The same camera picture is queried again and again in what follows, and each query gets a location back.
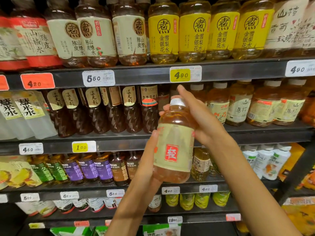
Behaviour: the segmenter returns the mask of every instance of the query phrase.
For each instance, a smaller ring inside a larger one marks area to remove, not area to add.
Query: orange price tag
[[[0,75],[0,91],[9,90],[7,78],[4,75]]]
[[[25,89],[53,89],[55,82],[52,73],[21,74]]]
[[[89,227],[90,222],[88,220],[85,221],[74,221],[74,226],[75,227]]]

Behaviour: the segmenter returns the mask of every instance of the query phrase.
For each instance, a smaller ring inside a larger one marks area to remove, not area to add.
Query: beverage bottle
[[[69,182],[68,175],[62,167],[65,156],[63,154],[49,155],[46,165],[58,183]]]
[[[250,164],[252,168],[258,155],[257,147],[258,147],[257,145],[245,145],[242,151],[247,162]]]
[[[46,162],[48,161],[48,155],[31,155],[27,158],[33,171],[38,175],[42,182],[47,184],[54,183],[53,176],[49,170],[49,167],[46,165]]]
[[[190,91],[196,99],[199,99],[201,102],[207,104],[207,93],[203,89],[203,84],[191,84]]]
[[[99,179],[99,174],[93,161],[95,156],[94,153],[81,153],[78,159],[84,177],[91,182]]]
[[[280,88],[278,110],[274,115],[274,124],[288,126],[294,123],[303,103],[305,102],[305,92],[303,85],[306,79],[289,79],[289,82],[284,87]]]
[[[74,184],[85,183],[84,176],[78,164],[78,154],[64,154],[62,166],[65,169],[70,181]]]
[[[133,179],[135,173],[139,166],[139,161],[141,159],[140,151],[129,151],[130,156],[127,158],[127,170],[130,180]]]
[[[238,80],[230,87],[230,104],[226,116],[226,124],[241,126],[245,120],[250,102],[253,97],[254,86],[251,79]]]
[[[30,68],[25,53],[20,46],[16,30],[6,13],[0,10],[0,70],[22,71]]]
[[[212,5],[207,60],[229,59],[232,55],[239,22],[240,4],[218,0]]]
[[[98,87],[94,88],[81,88],[80,92],[83,92],[84,101],[87,103],[89,115],[91,118],[94,132],[101,134],[109,131],[109,123],[106,118],[107,112],[100,97],[100,91]]]
[[[99,0],[80,0],[75,8],[82,45],[91,66],[113,67],[118,61],[112,19]]]
[[[207,94],[207,105],[211,113],[222,123],[225,123],[229,108],[230,91],[227,82],[214,82],[213,89]]]
[[[258,155],[252,168],[259,179],[262,178],[262,171],[266,168],[269,159],[273,156],[273,144],[261,144],[258,147]]]
[[[232,51],[234,59],[254,59],[261,55],[274,14],[274,0],[248,0],[241,8]]]
[[[117,186],[128,185],[130,180],[128,178],[125,156],[119,154],[119,152],[112,152],[110,165],[116,185]]]
[[[147,36],[147,60],[150,60],[150,38],[149,38],[149,7],[151,5],[151,0],[136,0],[136,3],[140,6],[141,10],[144,12],[144,20],[146,22],[146,36]]]
[[[100,181],[105,184],[114,182],[111,165],[109,164],[110,154],[110,152],[104,152],[103,154],[97,152],[95,158],[93,159],[97,172],[100,176]]]
[[[285,57],[301,24],[308,0],[277,0],[262,57]]]
[[[86,107],[85,98],[80,89],[65,89],[62,91],[65,105],[74,121],[77,133],[85,135],[93,131],[92,119]]]
[[[106,106],[110,130],[122,132],[126,130],[124,108],[119,86],[100,87],[103,104]]]
[[[10,22],[17,31],[20,45],[30,67],[53,69],[62,66],[46,20],[36,10],[33,0],[11,0],[15,6]]]
[[[18,109],[10,91],[0,92],[0,112],[6,120],[6,126],[12,131],[14,137],[23,140],[34,136],[34,132]]]
[[[113,9],[113,27],[119,61],[135,66],[147,61],[145,19],[135,0],[119,0]]]
[[[303,19],[293,40],[291,56],[315,55],[315,0],[309,0]]]
[[[145,133],[152,133],[157,128],[159,118],[157,85],[141,85],[138,93],[141,99],[143,130]]]
[[[263,169],[263,177],[268,180],[275,180],[282,166],[289,159],[291,145],[288,143],[278,143],[274,149],[273,156],[269,159],[267,166]]]
[[[258,88],[253,95],[246,120],[257,127],[267,127],[273,121],[273,117],[281,102],[279,86],[281,80],[265,80],[264,87]]]
[[[211,5],[206,0],[188,0],[180,7],[179,59],[199,62],[206,58]]]
[[[169,85],[158,84],[158,110],[164,111],[163,106],[169,104]]]
[[[141,108],[136,86],[122,86],[121,95],[124,101],[124,114],[127,132],[136,133],[142,130]]]
[[[184,183],[188,180],[195,127],[196,123],[183,99],[172,99],[169,111],[159,120],[153,177],[171,183]]]
[[[171,64],[178,58],[179,9],[171,0],[155,0],[148,11],[151,60]]]
[[[196,181],[205,181],[209,174],[210,164],[209,153],[204,148],[196,147],[194,149],[191,176]]]
[[[62,64],[68,68],[89,66],[74,11],[68,0],[48,0],[45,11],[53,43]]]
[[[37,139],[57,135],[39,91],[14,91],[12,97]]]
[[[76,127],[73,123],[60,89],[42,90],[45,102],[48,107],[49,116],[54,123],[58,135],[62,138],[69,137],[76,133]]]

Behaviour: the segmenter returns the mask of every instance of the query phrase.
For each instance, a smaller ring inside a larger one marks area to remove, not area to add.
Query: glass bottle
[[[49,155],[46,165],[58,183],[69,182],[68,175],[62,167],[65,156],[63,154]]]
[[[147,38],[143,11],[135,0],[119,0],[113,9],[113,27],[119,61],[143,65],[147,61]]]
[[[155,0],[149,8],[151,60],[171,64],[178,58],[179,9],[171,0]]]
[[[274,14],[273,6],[274,0],[248,0],[241,6],[232,51],[234,59],[254,59],[261,55]]]
[[[79,90],[80,89],[65,89],[62,91],[62,97],[74,121],[77,133],[85,135],[93,131],[93,126],[85,99],[81,98],[82,93],[79,92]]]
[[[230,91],[227,82],[214,82],[213,89],[207,94],[207,106],[212,114],[222,123],[225,123],[229,108]]]
[[[145,133],[152,133],[158,126],[159,110],[157,105],[157,85],[138,87],[141,99],[142,124]]]
[[[238,80],[232,84],[226,124],[241,126],[245,122],[253,93],[254,86],[251,84],[251,79]]]
[[[12,97],[37,139],[57,135],[39,91],[13,91]]]
[[[303,103],[306,94],[303,91],[303,85],[306,79],[289,79],[287,85],[279,89],[281,103],[274,115],[274,124],[288,126],[294,123]]]
[[[277,0],[262,57],[285,57],[305,13],[308,0]]]
[[[127,170],[130,180],[133,179],[141,159],[140,151],[129,151],[130,156],[127,158]]]
[[[0,92],[0,112],[6,120],[7,127],[17,139],[23,140],[35,135],[18,109],[12,97],[12,92]]]
[[[80,92],[83,92],[83,98],[87,103],[89,115],[94,127],[94,132],[101,134],[109,131],[110,127],[108,119],[106,118],[107,112],[105,106],[101,104],[102,100],[98,87],[81,88]]]
[[[74,184],[85,183],[84,176],[78,164],[79,154],[64,154],[62,166],[65,169],[70,181]]]
[[[180,7],[179,60],[199,62],[206,58],[211,5],[205,0],[188,0]]]
[[[60,89],[42,90],[44,99],[49,108],[49,116],[53,121],[58,136],[61,138],[69,137],[76,133],[73,119],[65,105]]]
[[[124,114],[127,132],[136,133],[142,130],[141,108],[136,86],[122,86],[121,95],[124,101]]]
[[[159,120],[159,137],[154,151],[154,178],[171,183],[184,183],[188,180],[195,127],[195,121],[183,100],[172,99],[169,111]]]
[[[112,152],[110,165],[115,184],[117,186],[128,185],[130,180],[128,178],[125,156],[123,154],[119,154],[119,152]]]
[[[192,161],[191,176],[196,181],[205,181],[209,174],[211,161],[207,151],[201,147],[195,147]]]
[[[100,176],[100,181],[104,184],[114,182],[111,165],[109,164],[110,154],[110,152],[97,152],[95,158],[93,159],[97,172]]]
[[[229,59],[238,30],[240,4],[235,0],[218,0],[212,5],[207,60]]]
[[[195,96],[196,99],[199,99],[201,102],[207,104],[207,94],[203,90],[203,84],[191,84],[190,92]]]
[[[0,70],[22,71],[30,68],[10,19],[0,10]]]
[[[30,67],[53,69],[62,66],[46,20],[36,10],[33,0],[11,0],[15,6],[10,22]]]
[[[75,8],[83,48],[91,66],[113,67],[118,61],[110,13],[99,0],[80,0]]]
[[[111,131],[125,131],[126,121],[119,86],[100,87],[100,92],[103,104],[106,106]]]
[[[62,64],[68,68],[89,66],[74,11],[68,0],[48,0],[45,11],[53,43]]]
[[[264,87],[258,88],[253,95],[246,120],[257,127],[267,127],[273,121],[273,117],[281,102],[279,86],[281,80],[266,80]]]
[[[49,167],[46,165],[48,155],[31,155],[27,157],[27,161],[42,182],[47,184],[54,183],[53,176],[50,173]]]
[[[94,164],[95,153],[81,153],[78,159],[84,177],[88,181],[96,181],[99,179],[99,174]]]

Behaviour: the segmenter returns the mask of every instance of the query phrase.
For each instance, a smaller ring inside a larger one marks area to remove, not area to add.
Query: price tag
[[[179,186],[162,187],[162,194],[179,194],[179,193],[180,193]]]
[[[40,201],[38,193],[23,193],[20,197],[22,202]]]
[[[77,191],[63,191],[63,192],[60,192],[60,198],[61,199],[78,199],[79,198],[79,192],[77,192]]]
[[[90,226],[90,222],[88,220],[74,221],[73,224],[75,227],[89,227]]]
[[[200,185],[199,192],[200,193],[218,192],[218,185]]]
[[[44,153],[42,143],[21,143],[19,144],[20,155],[38,155]]]
[[[290,60],[285,69],[286,77],[300,77],[315,75],[315,59]]]
[[[72,142],[72,151],[78,152],[96,152],[96,141]]]
[[[28,226],[31,229],[34,229],[34,228],[45,228],[45,224],[44,223],[29,223]]]
[[[21,80],[26,90],[55,88],[52,73],[21,74]]]
[[[235,214],[226,214],[226,221],[241,221],[241,214],[235,213]]]
[[[106,190],[107,197],[123,197],[125,195],[124,189]]]
[[[170,67],[169,80],[170,82],[199,82],[201,81],[202,67],[195,66],[178,66]]]
[[[5,75],[0,75],[0,91],[8,91],[9,85]]]
[[[85,87],[114,86],[115,74],[112,70],[91,70],[82,72]]]
[[[169,224],[181,224],[183,222],[183,216],[167,217],[167,222]]]
[[[8,196],[6,194],[0,194],[0,203],[7,203]]]

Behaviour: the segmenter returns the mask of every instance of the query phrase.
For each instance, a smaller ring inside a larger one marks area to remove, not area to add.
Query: person
[[[195,138],[214,157],[234,199],[242,220],[254,236],[301,236],[286,213],[254,173],[237,143],[209,109],[182,85],[177,88],[199,127]],[[143,214],[162,182],[152,177],[154,148],[158,132],[154,130],[144,149],[138,170],[131,181],[106,236],[134,236]]]

